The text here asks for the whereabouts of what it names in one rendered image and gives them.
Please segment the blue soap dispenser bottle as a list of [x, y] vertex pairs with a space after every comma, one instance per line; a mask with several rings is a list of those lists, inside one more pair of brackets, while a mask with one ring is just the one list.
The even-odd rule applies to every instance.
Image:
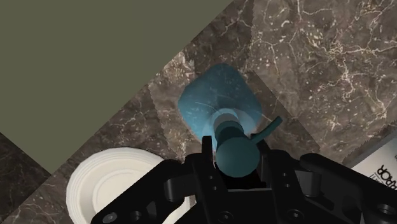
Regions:
[[276, 117], [263, 130], [262, 108], [240, 72], [228, 64], [216, 64], [188, 84], [178, 109], [196, 137], [210, 137], [209, 151], [225, 175], [241, 178], [258, 166], [257, 143], [281, 123]]

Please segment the white plate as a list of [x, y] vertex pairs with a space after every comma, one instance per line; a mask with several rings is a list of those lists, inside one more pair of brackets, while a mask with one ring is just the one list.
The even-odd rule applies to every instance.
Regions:
[[92, 218], [126, 189], [158, 165], [163, 158], [146, 150], [121, 147], [89, 156], [71, 174], [66, 205], [74, 224]]

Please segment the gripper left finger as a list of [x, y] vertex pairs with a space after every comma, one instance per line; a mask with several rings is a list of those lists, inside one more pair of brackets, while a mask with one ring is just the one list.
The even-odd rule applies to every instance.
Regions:
[[227, 189], [212, 163], [212, 138], [202, 138], [202, 151], [184, 163], [164, 160], [101, 209], [90, 224], [164, 224], [186, 197], [197, 203], [173, 224], [230, 224], [223, 207]]

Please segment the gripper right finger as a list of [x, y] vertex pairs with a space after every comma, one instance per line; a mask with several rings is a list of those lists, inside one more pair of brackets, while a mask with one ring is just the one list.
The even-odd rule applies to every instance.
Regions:
[[320, 154], [300, 159], [265, 141], [260, 179], [271, 189], [270, 224], [397, 224], [397, 191]]

